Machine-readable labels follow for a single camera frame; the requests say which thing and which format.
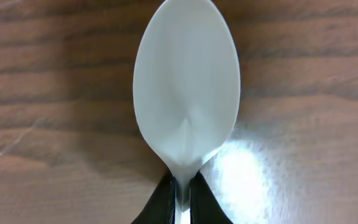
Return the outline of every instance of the white spoon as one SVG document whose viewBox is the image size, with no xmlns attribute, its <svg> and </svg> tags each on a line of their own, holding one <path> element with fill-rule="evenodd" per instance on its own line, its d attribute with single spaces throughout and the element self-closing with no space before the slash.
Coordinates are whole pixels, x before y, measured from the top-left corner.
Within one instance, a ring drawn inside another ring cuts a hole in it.
<svg viewBox="0 0 358 224">
<path fill-rule="evenodd" d="M 166 0 L 140 43 L 134 108 L 147 144 L 182 189 L 233 129 L 240 71 L 230 31 L 210 0 Z"/>
</svg>

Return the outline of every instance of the spoon bowl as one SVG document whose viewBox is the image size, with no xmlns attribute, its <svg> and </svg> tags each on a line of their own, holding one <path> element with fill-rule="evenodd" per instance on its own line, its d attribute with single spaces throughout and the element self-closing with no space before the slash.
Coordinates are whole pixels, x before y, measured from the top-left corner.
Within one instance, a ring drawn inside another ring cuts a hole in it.
<svg viewBox="0 0 358 224">
<path fill-rule="evenodd" d="M 210 0 L 167 0 L 137 53 L 137 123 L 182 189 L 217 153 L 236 121 L 240 71 L 228 26 Z"/>
</svg>

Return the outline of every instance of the wooden surface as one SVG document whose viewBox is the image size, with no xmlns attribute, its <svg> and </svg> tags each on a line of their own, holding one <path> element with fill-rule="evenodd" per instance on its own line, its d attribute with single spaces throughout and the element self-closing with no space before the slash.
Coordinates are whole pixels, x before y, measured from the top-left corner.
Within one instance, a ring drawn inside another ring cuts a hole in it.
<svg viewBox="0 0 358 224">
<path fill-rule="evenodd" d="M 165 166 L 132 72 L 161 0 L 0 0 L 0 224 L 130 223 Z M 358 0 L 215 0 L 241 60 L 203 168 L 234 223 L 358 223 Z"/>
</svg>

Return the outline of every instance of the wooden table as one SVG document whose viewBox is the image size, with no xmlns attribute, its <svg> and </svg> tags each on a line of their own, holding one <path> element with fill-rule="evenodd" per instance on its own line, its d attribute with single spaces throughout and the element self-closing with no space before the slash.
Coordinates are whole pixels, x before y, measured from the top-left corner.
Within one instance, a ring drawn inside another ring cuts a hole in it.
<svg viewBox="0 0 358 224">
<path fill-rule="evenodd" d="M 216 0 L 241 59 L 203 168 L 234 223 L 358 223 L 358 0 Z M 0 224 L 130 223 L 164 164 L 132 73 L 161 0 L 0 0 Z"/>
</svg>

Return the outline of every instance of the brown wood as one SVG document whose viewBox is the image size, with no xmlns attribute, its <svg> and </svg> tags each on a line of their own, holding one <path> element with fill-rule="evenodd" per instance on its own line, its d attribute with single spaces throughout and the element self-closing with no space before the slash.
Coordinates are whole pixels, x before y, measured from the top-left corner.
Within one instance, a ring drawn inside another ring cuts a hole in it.
<svg viewBox="0 0 358 224">
<path fill-rule="evenodd" d="M 161 0 L 0 0 L 0 224 L 130 223 L 164 164 L 132 72 Z M 358 223 L 358 0 L 215 0 L 241 61 L 203 168 L 235 223 Z"/>
</svg>

